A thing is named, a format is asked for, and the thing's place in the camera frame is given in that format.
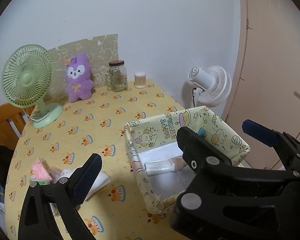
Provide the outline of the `beige door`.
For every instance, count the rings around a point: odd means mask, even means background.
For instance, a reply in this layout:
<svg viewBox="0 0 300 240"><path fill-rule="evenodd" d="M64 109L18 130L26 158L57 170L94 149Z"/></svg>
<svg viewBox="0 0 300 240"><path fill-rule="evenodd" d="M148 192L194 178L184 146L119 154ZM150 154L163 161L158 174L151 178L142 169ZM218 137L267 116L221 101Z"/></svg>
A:
<svg viewBox="0 0 300 240"><path fill-rule="evenodd" d="M240 0L232 90L223 118L249 145L245 167L278 170L275 151L242 131L250 119L300 141L300 11L291 0Z"/></svg>

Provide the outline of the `black garment on chair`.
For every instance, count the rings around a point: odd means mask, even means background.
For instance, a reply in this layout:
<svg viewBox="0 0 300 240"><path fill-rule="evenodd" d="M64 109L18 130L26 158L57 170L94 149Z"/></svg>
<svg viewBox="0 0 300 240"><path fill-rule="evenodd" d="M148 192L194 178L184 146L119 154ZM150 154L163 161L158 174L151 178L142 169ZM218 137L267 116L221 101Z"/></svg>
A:
<svg viewBox="0 0 300 240"><path fill-rule="evenodd" d="M14 150L11 150L6 146L0 146L0 185L3 189L6 187L8 171L13 154Z"/></svg>

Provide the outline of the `yellow cartoon storage box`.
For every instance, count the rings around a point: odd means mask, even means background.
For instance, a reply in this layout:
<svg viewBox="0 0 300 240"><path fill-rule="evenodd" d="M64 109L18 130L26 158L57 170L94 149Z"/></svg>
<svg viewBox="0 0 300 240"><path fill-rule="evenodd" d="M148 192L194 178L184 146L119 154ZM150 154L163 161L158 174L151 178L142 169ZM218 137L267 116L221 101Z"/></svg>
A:
<svg viewBox="0 0 300 240"><path fill-rule="evenodd" d="M195 174L187 165L179 172L147 176L145 163L182 157L177 132L188 127L214 148L220 150L233 166L250 152L249 145L208 107L195 107L172 113L130 121L125 125L127 155L135 174L146 210L151 214L171 211L180 193Z"/></svg>

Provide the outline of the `wooden chair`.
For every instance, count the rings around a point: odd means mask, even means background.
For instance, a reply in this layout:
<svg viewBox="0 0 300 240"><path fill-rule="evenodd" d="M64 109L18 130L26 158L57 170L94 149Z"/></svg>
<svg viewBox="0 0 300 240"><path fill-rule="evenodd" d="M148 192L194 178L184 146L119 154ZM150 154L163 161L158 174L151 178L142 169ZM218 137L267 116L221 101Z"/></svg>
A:
<svg viewBox="0 0 300 240"><path fill-rule="evenodd" d="M6 146L10 150L15 149L19 140L17 133L21 134L26 124L23 114L31 114L33 110L34 106L24 111L10 103L0 106L0 146Z"/></svg>

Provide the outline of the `yellow patterned tablecloth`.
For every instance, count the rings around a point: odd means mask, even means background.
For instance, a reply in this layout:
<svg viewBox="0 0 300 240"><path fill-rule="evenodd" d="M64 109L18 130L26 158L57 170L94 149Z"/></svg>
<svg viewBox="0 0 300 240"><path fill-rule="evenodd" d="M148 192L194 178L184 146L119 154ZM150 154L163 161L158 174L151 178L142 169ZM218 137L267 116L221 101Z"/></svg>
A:
<svg viewBox="0 0 300 240"><path fill-rule="evenodd" d="M31 178L31 165L41 159L49 167L74 169L93 153L111 183L79 207L96 239L182 239L169 217L146 211L126 154L127 122L181 110L182 106L153 81L145 89L130 84L120 93L98 88L89 100L65 102L61 116L41 129L26 124L17 143L5 189L5 223L17 239L19 216Z"/></svg>

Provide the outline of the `white standing fan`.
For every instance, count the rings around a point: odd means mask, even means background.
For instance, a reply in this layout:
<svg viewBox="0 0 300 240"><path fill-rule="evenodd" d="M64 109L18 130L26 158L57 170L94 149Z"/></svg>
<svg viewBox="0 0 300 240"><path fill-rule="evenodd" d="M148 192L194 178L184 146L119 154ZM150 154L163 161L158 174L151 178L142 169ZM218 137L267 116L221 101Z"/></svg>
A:
<svg viewBox="0 0 300 240"><path fill-rule="evenodd" d="M232 79L221 66L193 67L188 78L196 85L193 90L194 106L217 107L227 100L231 92Z"/></svg>

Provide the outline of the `purple plush bunny toy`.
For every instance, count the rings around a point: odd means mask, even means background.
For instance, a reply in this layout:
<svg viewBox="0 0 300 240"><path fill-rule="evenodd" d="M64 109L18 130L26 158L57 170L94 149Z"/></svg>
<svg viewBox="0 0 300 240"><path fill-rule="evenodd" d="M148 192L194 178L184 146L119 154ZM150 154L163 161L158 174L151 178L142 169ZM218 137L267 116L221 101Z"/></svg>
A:
<svg viewBox="0 0 300 240"><path fill-rule="evenodd" d="M71 58L65 78L70 102L87 100L91 97L94 82L91 79L91 65L86 54L78 54Z"/></svg>

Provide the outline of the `green desk fan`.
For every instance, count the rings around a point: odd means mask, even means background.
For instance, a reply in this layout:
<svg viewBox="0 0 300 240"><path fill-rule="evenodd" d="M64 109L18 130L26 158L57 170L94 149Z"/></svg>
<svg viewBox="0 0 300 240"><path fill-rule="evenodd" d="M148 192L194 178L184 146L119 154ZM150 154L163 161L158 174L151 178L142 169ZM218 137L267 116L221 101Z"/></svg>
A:
<svg viewBox="0 0 300 240"><path fill-rule="evenodd" d="M37 107L30 116L35 128L48 126L63 111L58 103L44 102L51 79L50 54L36 44L27 44L14 51L2 72L2 90L9 103L22 109Z"/></svg>

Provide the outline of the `cotton swab container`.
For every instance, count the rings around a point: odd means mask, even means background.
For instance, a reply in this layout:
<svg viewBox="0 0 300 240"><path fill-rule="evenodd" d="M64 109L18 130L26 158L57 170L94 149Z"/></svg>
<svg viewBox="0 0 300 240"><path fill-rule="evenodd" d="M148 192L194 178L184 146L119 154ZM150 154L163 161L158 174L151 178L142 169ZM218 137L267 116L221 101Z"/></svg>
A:
<svg viewBox="0 0 300 240"><path fill-rule="evenodd" d="M145 72L134 73L134 86L138 89L146 87L146 73Z"/></svg>

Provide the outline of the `glass jar with lid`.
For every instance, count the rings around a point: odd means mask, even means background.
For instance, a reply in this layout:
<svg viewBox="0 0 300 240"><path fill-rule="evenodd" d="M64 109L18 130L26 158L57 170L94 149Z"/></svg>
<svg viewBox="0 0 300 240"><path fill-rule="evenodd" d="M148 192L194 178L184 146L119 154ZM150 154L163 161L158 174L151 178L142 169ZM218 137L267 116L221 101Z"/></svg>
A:
<svg viewBox="0 0 300 240"><path fill-rule="evenodd" d="M109 62L109 69L105 75L106 85L112 91L120 92L127 89L127 70L123 60Z"/></svg>

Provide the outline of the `beige cartoon board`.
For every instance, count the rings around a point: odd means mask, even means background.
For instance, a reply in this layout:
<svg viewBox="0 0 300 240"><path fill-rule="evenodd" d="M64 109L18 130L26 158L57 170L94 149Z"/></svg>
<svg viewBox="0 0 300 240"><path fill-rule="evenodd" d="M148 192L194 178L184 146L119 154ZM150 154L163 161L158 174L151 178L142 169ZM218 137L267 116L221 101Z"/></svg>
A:
<svg viewBox="0 0 300 240"><path fill-rule="evenodd" d="M55 100L66 94L66 68L70 59L78 54L86 54L91 65L91 77L94 87L106 85L105 73L108 63L119 59L118 35L96 36L70 42L49 50L52 60L52 79L45 101Z"/></svg>

